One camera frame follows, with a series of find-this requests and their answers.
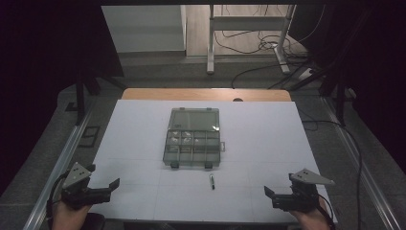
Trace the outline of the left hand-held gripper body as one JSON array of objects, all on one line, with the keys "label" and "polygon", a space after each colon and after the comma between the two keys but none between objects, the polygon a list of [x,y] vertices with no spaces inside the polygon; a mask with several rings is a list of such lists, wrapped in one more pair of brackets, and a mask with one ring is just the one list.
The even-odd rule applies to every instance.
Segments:
[{"label": "left hand-held gripper body", "polygon": [[72,166],[61,190],[61,200],[65,204],[78,210],[84,206],[110,201],[112,185],[98,189],[88,187],[90,176],[95,169],[95,165],[85,168],[78,162]]}]

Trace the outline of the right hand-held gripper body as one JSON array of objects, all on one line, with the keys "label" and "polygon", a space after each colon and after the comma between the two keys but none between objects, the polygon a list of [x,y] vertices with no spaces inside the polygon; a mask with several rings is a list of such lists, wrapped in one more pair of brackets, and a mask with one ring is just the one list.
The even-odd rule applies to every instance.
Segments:
[{"label": "right hand-held gripper body", "polygon": [[334,185],[335,182],[308,169],[288,175],[291,181],[291,195],[278,195],[271,192],[272,205],[276,209],[308,213],[319,204],[319,193],[316,185]]}]

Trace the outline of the person's left hand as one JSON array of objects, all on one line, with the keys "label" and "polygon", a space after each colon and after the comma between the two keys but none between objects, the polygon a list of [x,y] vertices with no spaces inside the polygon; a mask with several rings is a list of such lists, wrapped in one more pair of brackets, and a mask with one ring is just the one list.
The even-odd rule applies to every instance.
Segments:
[{"label": "person's left hand", "polygon": [[75,210],[60,201],[54,210],[52,230],[80,230],[90,209],[87,205]]}]

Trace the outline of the person's right hand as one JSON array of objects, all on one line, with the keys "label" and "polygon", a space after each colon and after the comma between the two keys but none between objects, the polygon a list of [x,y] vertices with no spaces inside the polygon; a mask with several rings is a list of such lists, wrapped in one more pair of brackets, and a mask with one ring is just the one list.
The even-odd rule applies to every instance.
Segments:
[{"label": "person's right hand", "polygon": [[326,217],[319,210],[308,213],[290,211],[290,214],[300,223],[302,230],[330,230]]}]

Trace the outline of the white table mat sheet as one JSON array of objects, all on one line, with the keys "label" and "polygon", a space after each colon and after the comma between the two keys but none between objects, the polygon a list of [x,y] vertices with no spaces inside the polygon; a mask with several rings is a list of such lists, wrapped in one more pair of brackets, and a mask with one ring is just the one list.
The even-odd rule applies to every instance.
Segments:
[{"label": "white table mat sheet", "polygon": [[[206,102],[117,102],[94,160],[91,187],[120,179],[108,203],[94,206],[109,219],[292,223],[264,193],[290,191],[288,175],[318,170],[294,103],[213,102],[219,109],[220,164],[174,170],[163,162],[171,110]],[[214,175],[215,189],[210,184]]]}]

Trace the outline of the small white parts in box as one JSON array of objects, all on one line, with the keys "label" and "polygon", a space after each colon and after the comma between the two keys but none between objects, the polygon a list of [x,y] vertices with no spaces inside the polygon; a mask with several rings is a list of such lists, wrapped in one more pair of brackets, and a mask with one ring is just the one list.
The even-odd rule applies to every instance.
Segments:
[{"label": "small white parts in box", "polygon": [[197,145],[200,142],[199,139],[193,139],[191,137],[170,137],[167,140],[167,143],[169,145],[191,145],[191,144],[195,144]]}]

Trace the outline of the clear grey compartment organizer box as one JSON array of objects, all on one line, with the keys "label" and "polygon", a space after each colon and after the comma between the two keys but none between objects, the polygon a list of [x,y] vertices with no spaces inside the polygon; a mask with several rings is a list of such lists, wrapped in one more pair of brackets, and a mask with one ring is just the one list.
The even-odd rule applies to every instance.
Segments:
[{"label": "clear grey compartment organizer box", "polygon": [[[170,137],[199,139],[195,145],[169,145]],[[170,113],[163,162],[172,169],[203,167],[212,169],[220,164],[223,144],[220,138],[218,108],[173,108]]]}]

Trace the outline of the black metal stand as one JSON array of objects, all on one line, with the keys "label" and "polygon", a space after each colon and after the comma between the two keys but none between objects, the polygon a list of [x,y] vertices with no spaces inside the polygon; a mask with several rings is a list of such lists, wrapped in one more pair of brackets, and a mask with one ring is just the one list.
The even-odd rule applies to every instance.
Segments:
[{"label": "black metal stand", "polygon": [[306,79],[289,86],[288,91],[298,90],[322,76],[326,78],[319,87],[319,94],[322,97],[327,97],[331,95],[333,90],[336,90],[335,117],[341,125],[344,125],[345,77],[344,72],[339,69],[337,64],[332,63],[328,67],[314,72]]},{"label": "black metal stand", "polygon": [[87,70],[79,70],[77,73],[76,80],[76,96],[77,96],[77,122],[76,125],[80,125],[84,120],[85,116],[85,99],[84,99],[84,89],[91,95],[99,95],[101,92],[101,87],[97,82],[97,78],[101,78],[110,84],[118,87],[121,90],[126,90],[127,86],[115,80],[113,77],[110,77],[99,71],[95,68],[90,68]]}]

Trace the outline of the wooden table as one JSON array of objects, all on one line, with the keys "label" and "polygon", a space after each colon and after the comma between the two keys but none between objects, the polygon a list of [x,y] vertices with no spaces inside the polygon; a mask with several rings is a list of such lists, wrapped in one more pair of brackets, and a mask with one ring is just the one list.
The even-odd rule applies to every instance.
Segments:
[{"label": "wooden table", "polygon": [[291,102],[286,90],[229,88],[127,88],[123,100]]}]

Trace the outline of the white power strip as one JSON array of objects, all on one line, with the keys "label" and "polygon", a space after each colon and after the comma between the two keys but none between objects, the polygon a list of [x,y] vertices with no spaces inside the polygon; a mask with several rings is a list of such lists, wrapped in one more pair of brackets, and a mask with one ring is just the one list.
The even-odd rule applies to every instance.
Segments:
[{"label": "white power strip", "polygon": [[298,79],[299,79],[300,81],[302,81],[302,80],[304,80],[304,79],[310,77],[313,73],[314,73],[314,70],[313,70],[313,69],[307,68],[305,71],[303,71],[303,72],[301,73],[301,75],[298,77]]}]

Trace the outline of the white panel board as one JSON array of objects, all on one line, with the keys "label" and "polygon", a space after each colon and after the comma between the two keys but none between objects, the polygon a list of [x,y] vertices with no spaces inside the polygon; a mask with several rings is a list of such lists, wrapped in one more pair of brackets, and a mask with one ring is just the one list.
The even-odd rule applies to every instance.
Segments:
[{"label": "white panel board", "polygon": [[118,53],[186,50],[184,5],[101,9]]}]

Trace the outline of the aluminium rail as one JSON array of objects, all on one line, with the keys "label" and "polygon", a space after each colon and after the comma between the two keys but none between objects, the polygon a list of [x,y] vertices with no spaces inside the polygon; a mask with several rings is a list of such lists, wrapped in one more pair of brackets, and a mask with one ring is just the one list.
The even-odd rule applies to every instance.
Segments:
[{"label": "aluminium rail", "polygon": [[390,205],[388,199],[385,197],[383,191],[378,187],[368,166],[363,163],[362,153],[358,143],[353,135],[343,125],[341,125],[338,119],[335,117],[335,108],[333,102],[326,97],[321,97],[320,100],[327,111],[329,119],[336,126],[338,136],[342,140],[346,152],[353,162],[355,169],[357,169],[358,177],[363,183],[364,188],[371,198],[372,204],[374,205],[386,229],[402,230],[399,221],[396,219],[394,209]]},{"label": "aluminium rail", "polygon": [[73,157],[73,154],[79,144],[81,134],[84,132],[86,125],[88,124],[92,115],[92,109],[85,110],[82,121],[75,125],[56,161],[56,164],[51,171],[50,176],[33,207],[23,230],[39,230],[43,220],[46,217],[46,204],[49,198],[49,194],[57,178],[66,171],[68,165]]}]

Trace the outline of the black rectangular floor frame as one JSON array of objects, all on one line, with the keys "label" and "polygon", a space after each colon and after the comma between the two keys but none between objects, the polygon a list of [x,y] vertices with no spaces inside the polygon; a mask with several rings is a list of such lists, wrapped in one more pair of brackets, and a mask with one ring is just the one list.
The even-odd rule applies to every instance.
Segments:
[{"label": "black rectangular floor frame", "polygon": [[87,126],[79,140],[79,148],[93,148],[100,132],[99,126]]}]

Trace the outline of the white metal desk frame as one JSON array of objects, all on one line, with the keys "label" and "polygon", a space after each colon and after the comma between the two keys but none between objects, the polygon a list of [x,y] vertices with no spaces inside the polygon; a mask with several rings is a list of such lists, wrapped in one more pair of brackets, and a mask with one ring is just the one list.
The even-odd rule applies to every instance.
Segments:
[{"label": "white metal desk frame", "polygon": [[280,38],[273,51],[284,74],[289,74],[282,46],[290,26],[295,5],[287,7],[285,16],[215,16],[214,5],[210,5],[209,43],[207,52],[207,73],[214,73],[214,33],[216,31],[280,31]]}]

